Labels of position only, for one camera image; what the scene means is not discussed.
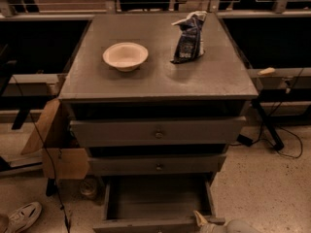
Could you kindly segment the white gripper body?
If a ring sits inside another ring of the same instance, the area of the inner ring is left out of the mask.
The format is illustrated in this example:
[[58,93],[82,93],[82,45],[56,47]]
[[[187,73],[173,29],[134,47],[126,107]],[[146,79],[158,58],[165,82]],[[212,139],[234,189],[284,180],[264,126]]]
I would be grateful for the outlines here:
[[206,223],[200,226],[199,233],[226,233],[226,227],[214,223]]

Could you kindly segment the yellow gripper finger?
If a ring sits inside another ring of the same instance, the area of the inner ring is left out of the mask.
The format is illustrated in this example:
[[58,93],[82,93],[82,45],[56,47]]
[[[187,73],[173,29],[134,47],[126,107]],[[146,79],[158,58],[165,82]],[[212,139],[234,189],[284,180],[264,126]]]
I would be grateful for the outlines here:
[[196,224],[199,227],[202,227],[202,226],[208,224],[207,219],[199,211],[194,211],[193,213],[194,213],[194,216],[195,216],[195,219],[196,219]]

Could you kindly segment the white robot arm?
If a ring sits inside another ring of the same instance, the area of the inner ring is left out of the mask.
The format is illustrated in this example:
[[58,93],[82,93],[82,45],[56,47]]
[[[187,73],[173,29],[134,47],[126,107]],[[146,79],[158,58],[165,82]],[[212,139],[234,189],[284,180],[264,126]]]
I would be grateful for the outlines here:
[[234,219],[227,225],[217,225],[208,222],[199,211],[194,211],[193,213],[196,219],[196,224],[199,227],[199,233],[261,233],[243,220]]

